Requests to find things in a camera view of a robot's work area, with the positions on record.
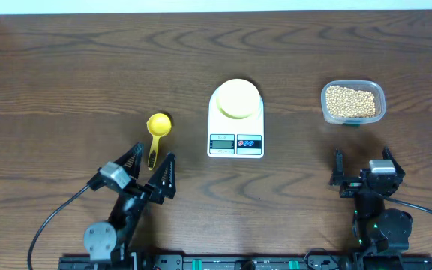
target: wood grain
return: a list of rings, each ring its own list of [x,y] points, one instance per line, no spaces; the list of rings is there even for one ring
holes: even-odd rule
[[[262,160],[206,155],[209,98],[234,77],[263,94]],[[320,91],[336,79],[378,82],[387,115],[360,128],[325,123]],[[178,157],[178,193],[149,207],[136,245],[343,250],[355,244],[353,202],[328,186],[335,147],[355,172],[389,146],[407,174],[394,197],[432,208],[432,11],[0,16],[0,269],[26,267],[38,227],[99,166],[149,146],[146,120],[161,110],[174,119],[160,153]],[[41,235],[34,267],[85,253],[84,230],[115,199],[101,190],[68,206]],[[405,211],[409,252],[432,255],[432,217]]]

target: plastic container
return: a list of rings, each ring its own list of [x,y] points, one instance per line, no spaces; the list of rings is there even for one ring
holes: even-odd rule
[[[370,118],[346,118],[333,116],[328,110],[328,104],[326,103],[326,91],[329,86],[341,86],[348,87],[355,90],[369,91],[374,95],[374,105],[376,106],[376,116]],[[384,92],[380,85],[375,82],[360,80],[360,79],[345,79],[336,80],[328,83],[321,91],[321,106],[322,114],[324,119],[330,124],[370,124],[378,122],[386,113],[386,100],[384,98]]]

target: white wall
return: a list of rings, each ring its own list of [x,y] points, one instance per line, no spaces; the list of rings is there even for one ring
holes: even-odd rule
[[[432,0],[0,0],[0,14],[432,9]]]

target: wooden table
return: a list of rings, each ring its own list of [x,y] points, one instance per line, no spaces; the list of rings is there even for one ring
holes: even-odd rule
[[[206,155],[209,98],[236,77],[265,100],[261,160]],[[320,92],[336,79],[378,82],[382,121],[327,124]],[[26,267],[38,227],[98,167],[135,142],[149,147],[146,120],[161,110],[174,128],[160,161],[178,157],[178,192],[150,205],[136,245],[187,254],[352,246],[353,201],[328,186],[336,147],[357,173],[389,146],[407,174],[394,198],[432,209],[432,11],[0,16],[0,269]],[[143,168],[140,181],[150,175]],[[115,199],[100,190],[67,207],[36,244],[34,267],[85,253],[86,227]],[[414,218],[409,252],[432,255],[432,216],[404,211]]]

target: silver metal part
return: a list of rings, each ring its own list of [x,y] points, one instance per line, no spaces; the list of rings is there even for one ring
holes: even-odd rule
[[[395,165],[390,160],[372,160],[369,167],[372,173],[396,173]]]
[[[101,262],[111,260],[111,251],[116,246],[116,230],[106,221],[93,223],[84,233],[84,247],[89,260]]]
[[[121,189],[125,188],[131,181],[125,169],[113,162],[106,163],[99,172],[102,176],[112,179]]]

